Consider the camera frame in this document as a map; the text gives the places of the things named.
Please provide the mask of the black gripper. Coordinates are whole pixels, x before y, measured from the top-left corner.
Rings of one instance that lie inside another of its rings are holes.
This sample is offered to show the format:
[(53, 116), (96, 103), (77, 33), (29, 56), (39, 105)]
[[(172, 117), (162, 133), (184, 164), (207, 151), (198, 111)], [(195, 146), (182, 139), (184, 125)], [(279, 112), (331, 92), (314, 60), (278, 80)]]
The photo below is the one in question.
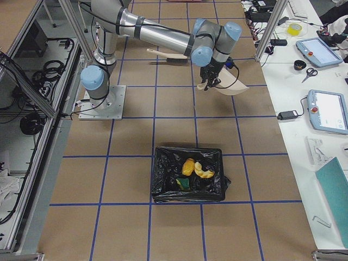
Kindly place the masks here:
[(214, 88), (221, 83), (218, 78), (220, 71), (226, 62), (217, 61), (215, 58), (211, 58), (208, 65), (200, 68), (201, 84), (206, 84), (204, 91), (210, 88)]

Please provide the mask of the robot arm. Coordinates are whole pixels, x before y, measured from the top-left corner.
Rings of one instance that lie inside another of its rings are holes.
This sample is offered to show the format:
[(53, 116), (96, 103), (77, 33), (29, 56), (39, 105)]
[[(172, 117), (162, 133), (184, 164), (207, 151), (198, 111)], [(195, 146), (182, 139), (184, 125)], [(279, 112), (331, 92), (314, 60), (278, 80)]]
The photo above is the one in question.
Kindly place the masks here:
[(191, 33), (169, 28), (130, 13), (125, 1), (91, 1), (80, 3), (100, 25), (95, 63), (112, 70), (116, 64), (115, 47), (119, 35), (129, 36), (153, 45), (165, 47), (190, 58), (200, 67), (201, 83), (198, 89), (216, 88), (225, 95), (241, 90), (240, 81), (227, 72), (233, 68), (230, 54), (239, 40), (241, 27), (228, 22), (224, 26), (198, 18)]

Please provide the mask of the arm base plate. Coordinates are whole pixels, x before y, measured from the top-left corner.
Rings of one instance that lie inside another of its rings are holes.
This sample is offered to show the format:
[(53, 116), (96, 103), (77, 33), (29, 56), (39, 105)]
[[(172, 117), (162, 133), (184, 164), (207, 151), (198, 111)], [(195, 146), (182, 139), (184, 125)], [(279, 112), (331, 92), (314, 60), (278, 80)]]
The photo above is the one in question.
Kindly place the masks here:
[(79, 113), (80, 120), (122, 120), (123, 107), (126, 96), (125, 85), (112, 85), (109, 90), (108, 97), (98, 107), (100, 101), (83, 102), (81, 106), (82, 112)]

